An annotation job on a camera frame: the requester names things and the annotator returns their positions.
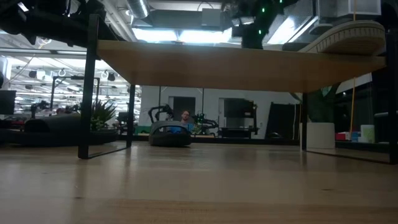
shelf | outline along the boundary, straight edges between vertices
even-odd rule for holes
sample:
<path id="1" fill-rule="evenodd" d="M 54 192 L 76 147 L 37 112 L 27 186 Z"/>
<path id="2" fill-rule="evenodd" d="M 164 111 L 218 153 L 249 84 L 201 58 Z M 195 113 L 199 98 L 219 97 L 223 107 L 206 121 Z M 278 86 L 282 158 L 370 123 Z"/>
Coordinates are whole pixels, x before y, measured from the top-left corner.
<path id="1" fill-rule="evenodd" d="M 129 83 L 310 92 L 386 66 L 384 57 L 99 40 L 97 54 Z"/>

computer monitor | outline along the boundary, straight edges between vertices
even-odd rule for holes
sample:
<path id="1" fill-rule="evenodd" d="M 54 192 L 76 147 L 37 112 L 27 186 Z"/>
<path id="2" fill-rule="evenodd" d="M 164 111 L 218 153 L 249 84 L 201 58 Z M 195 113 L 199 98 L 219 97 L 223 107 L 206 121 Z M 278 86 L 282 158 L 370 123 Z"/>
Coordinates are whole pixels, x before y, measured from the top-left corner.
<path id="1" fill-rule="evenodd" d="M 15 90 L 0 90 L 0 114 L 14 114 L 16 95 Z"/>

shoe sole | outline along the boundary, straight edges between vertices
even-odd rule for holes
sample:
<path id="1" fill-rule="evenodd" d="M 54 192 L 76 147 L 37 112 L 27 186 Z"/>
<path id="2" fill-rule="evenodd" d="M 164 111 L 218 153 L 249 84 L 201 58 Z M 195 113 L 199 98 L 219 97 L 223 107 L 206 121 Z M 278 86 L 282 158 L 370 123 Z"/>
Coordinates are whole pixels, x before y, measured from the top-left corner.
<path id="1" fill-rule="evenodd" d="M 331 28 L 299 52 L 375 55 L 385 44 L 385 30 L 380 23 L 353 21 Z"/>

white planter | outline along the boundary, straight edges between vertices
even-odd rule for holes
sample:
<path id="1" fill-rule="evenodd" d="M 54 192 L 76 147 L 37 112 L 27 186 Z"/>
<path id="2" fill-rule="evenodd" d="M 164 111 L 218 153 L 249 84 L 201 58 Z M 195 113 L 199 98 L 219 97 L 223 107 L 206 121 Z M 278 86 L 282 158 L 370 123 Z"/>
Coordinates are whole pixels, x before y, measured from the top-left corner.
<path id="1" fill-rule="evenodd" d="M 300 148 L 302 124 L 300 124 Z M 334 123 L 307 123 L 307 149 L 335 149 Z"/>

table top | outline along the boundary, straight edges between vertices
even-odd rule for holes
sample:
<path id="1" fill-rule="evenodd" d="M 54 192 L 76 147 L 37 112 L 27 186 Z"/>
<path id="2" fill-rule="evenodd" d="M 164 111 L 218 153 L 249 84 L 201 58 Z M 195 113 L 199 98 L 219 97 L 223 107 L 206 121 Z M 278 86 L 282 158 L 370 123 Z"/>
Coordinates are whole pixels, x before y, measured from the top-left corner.
<path id="1" fill-rule="evenodd" d="M 310 92 L 386 66 L 384 57 L 99 40 L 97 54 L 129 83 Z"/>

